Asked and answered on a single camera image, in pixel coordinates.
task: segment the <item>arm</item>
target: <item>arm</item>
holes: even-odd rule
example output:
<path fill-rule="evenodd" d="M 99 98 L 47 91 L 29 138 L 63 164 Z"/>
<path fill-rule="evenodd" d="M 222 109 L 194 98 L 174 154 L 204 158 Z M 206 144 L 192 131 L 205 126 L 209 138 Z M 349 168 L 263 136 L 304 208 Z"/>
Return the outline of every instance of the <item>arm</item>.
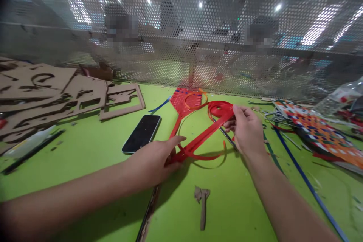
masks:
<path fill-rule="evenodd" d="M 9 200 L 1 206 L 4 233 L 12 241 L 39 241 L 119 198 L 164 181 L 180 164 L 164 167 L 185 137 L 152 142 L 122 163 Z"/>
<path fill-rule="evenodd" d="M 234 131 L 279 242 L 339 242 L 268 157 L 259 118 L 247 107 L 234 105 L 233 111 L 236 119 L 224 124 L 226 132 Z"/>

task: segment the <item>metal mesh panel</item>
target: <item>metal mesh panel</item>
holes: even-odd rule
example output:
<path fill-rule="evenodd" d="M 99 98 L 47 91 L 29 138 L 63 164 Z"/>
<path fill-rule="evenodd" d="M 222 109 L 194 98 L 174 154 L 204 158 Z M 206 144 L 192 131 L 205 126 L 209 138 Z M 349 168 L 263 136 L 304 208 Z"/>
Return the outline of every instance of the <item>metal mesh panel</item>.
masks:
<path fill-rule="evenodd" d="M 363 74 L 363 0 L 8 0 L 0 53 L 317 102 Z"/>

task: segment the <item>hand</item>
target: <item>hand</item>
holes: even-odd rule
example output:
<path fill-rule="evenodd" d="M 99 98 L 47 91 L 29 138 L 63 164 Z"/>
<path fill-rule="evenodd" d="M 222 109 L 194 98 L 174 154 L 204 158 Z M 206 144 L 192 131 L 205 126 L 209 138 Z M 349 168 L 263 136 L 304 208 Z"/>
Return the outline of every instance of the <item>hand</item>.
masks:
<path fill-rule="evenodd" d="M 224 123 L 226 132 L 233 131 L 239 152 L 249 156 L 266 154 L 261 120 L 248 107 L 233 105 L 234 117 Z"/>
<path fill-rule="evenodd" d="M 167 141 L 154 141 L 136 151 L 122 163 L 123 170 L 138 192 L 162 183 L 170 174 L 181 167 L 181 163 L 165 166 L 175 146 L 184 141 L 184 136 L 174 136 Z"/>

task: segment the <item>green table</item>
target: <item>green table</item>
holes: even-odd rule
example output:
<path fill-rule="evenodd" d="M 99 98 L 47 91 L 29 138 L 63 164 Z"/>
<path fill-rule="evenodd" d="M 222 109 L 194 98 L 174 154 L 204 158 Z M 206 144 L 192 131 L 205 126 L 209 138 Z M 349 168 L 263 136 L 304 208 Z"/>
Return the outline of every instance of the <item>green table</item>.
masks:
<path fill-rule="evenodd" d="M 59 128 L 66 132 L 37 155 L 8 176 L 0 175 L 2 200 L 11 199 L 36 190 L 57 185 L 106 166 L 124 161 L 128 155 L 121 147 L 147 111 L 156 108 L 172 95 L 174 88 L 140 85 L 146 109 L 118 118 L 99 122 L 97 111 L 65 120 Z M 249 98 L 208 94 L 208 100 L 224 100 L 248 105 Z M 133 98 L 129 107 L 138 103 Z M 261 106 L 273 110 L 272 106 Z M 156 112 L 162 121 L 155 140 L 168 139 L 177 120 L 177 113 L 170 103 Z M 267 124 L 265 134 L 289 181 L 311 207 L 328 222 L 313 198 L 276 133 Z M 211 125 L 207 110 L 201 109 L 188 116 L 181 125 L 180 135 L 189 141 Z M 289 135 L 296 143 L 297 135 Z M 220 131 L 216 131 L 200 146 L 196 154 L 212 154 L 223 151 L 224 156 L 214 161 L 193 162 L 188 159 L 181 171 L 162 185 L 157 209 L 152 216 L 146 241 L 277 241 L 251 177 L 238 153 Z M 360 148 L 363 144 L 353 142 Z M 330 213 L 350 241 L 362 241 L 363 213 L 356 208 L 355 200 L 363 202 L 363 178 L 312 157 L 306 150 L 287 145 L 304 170 Z M 11 164 L 10 159 L 0 158 L 1 170 Z M 194 199 L 195 185 L 211 190 L 207 201 L 205 231 L 199 230 L 201 205 Z M 135 241 L 151 189 L 119 200 L 92 213 L 71 225 L 57 237 L 57 241 Z"/>

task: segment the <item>black phone screen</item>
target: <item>black phone screen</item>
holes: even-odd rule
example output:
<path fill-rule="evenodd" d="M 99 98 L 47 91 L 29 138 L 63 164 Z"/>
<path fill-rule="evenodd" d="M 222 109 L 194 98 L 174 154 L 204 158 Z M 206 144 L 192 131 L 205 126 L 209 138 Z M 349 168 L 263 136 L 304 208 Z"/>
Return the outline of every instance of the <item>black phone screen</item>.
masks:
<path fill-rule="evenodd" d="M 160 116 L 158 115 L 144 115 L 122 147 L 122 152 L 135 153 L 149 144 L 155 135 L 159 122 Z"/>

